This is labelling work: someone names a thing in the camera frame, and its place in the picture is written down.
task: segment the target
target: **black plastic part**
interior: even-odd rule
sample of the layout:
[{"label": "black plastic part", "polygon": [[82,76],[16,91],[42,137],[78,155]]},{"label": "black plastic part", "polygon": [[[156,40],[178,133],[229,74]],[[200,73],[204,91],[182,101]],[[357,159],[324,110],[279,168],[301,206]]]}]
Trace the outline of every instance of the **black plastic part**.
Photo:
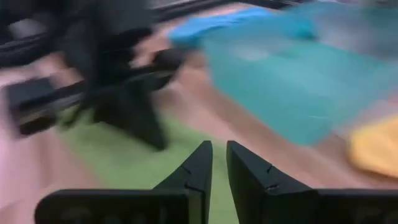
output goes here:
[{"label": "black plastic part", "polygon": [[146,0],[97,0],[97,38],[112,49],[132,47],[137,38],[150,35],[153,24]]},{"label": "black plastic part", "polygon": [[204,141],[188,157],[187,160],[163,180],[154,189],[181,189],[201,193],[202,219],[201,223],[208,223],[211,177],[213,172],[213,147],[210,141]]},{"label": "black plastic part", "polygon": [[240,224],[398,223],[398,190],[311,189],[242,145],[227,147]]},{"label": "black plastic part", "polygon": [[152,104],[151,91],[148,80],[116,86],[95,103],[94,122],[104,122],[157,149],[165,149],[167,139]]},{"label": "black plastic part", "polygon": [[36,224],[201,224],[192,217],[199,204],[199,194],[184,189],[59,190],[39,202],[34,217]]},{"label": "black plastic part", "polygon": [[[56,94],[49,78],[33,78],[25,82],[5,87],[9,111],[19,133],[23,136],[48,129],[57,121],[57,116],[50,104]],[[26,114],[40,113],[29,122],[21,123]]]},{"label": "black plastic part", "polygon": [[[227,143],[227,165],[229,185],[240,224],[264,223],[264,213],[274,211],[264,211],[271,195],[311,189],[234,141]],[[279,212],[284,215],[288,215],[289,207],[297,210],[297,203],[283,206],[286,209]]]},{"label": "black plastic part", "polygon": [[206,224],[212,169],[205,141],[153,190],[60,190],[40,201],[35,223]]},{"label": "black plastic part", "polygon": [[188,54],[186,49],[165,49],[156,52],[152,63],[159,70],[176,71],[184,63]]}]

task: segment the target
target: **wooden table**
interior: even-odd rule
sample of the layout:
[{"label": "wooden table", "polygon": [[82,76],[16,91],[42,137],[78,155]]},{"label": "wooden table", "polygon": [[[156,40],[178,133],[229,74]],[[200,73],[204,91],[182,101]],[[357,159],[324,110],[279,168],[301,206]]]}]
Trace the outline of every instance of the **wooden table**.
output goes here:
[{"label": "wooden table", "polygon": [[[226,14],[247,7],[233,4],[204,14]],[[186,18],[157,26],[152,37],[137,46],[136,64],[147,63],[151,52],[169,46],[166,33]],[[53,75],[58,85],[78,80],[66,69],[60,54],[49,55],[32,66]],[[1,71],[0,85],[31,76],[31,67]],[[203,56],[192,53],[176,82],[155,94],[157,106],[181,122],[220,140],[234,139],[292,177],[312,186],[329,188],[396,189],[398,181],[356,170],[346,160],[346,143],[330,136],[319,146],[296,146],[274,134],[247,111],[217,92],[209,81]],[[0,100],[0,220],[7,224],[33,223],[37,202],[65,188],[100,188],[102,184],[58,139],[54,129],[16,141],[12,136],[4,99]]]}]

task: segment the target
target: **green mat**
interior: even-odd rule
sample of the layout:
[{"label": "green mat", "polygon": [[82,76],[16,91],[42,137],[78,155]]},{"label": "green mat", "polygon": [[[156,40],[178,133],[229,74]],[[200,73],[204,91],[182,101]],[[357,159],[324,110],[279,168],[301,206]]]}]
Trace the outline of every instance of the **green mat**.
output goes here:
[{"label": "green mat", "polygon": [[[113,189],[151,189],[171,174],[204,140],[211,140],[165,118],[170,146],[156,151],[104,124],[90,124],[85,117],[61,137]],[[210,223],[238,223],[228,183],[225,145],[213,141],[213,180]]]}]

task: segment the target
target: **teal plastic container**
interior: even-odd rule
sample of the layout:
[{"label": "teal plastic container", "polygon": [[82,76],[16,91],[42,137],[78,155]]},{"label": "teal plastic container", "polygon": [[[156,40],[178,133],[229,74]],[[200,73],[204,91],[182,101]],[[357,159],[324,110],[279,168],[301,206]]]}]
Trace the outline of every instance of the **teal plastic container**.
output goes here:
[{"label": "teal plastic container", "polygon": [[395,61],[321,44],[311,38],[313,25],[286,14],[203,41],[214,86],[303,145],[316,144],[398,84]]}]

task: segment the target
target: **yellow object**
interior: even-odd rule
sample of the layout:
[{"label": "yellow object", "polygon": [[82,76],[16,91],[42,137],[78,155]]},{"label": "yellow object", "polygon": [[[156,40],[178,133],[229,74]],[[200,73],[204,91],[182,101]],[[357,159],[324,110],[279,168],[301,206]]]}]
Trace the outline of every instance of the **yellow object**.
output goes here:
[{"label": "yellow object", "polygon": [[355,130],[349,159],[360,169],[398,177],[398,116]]}]

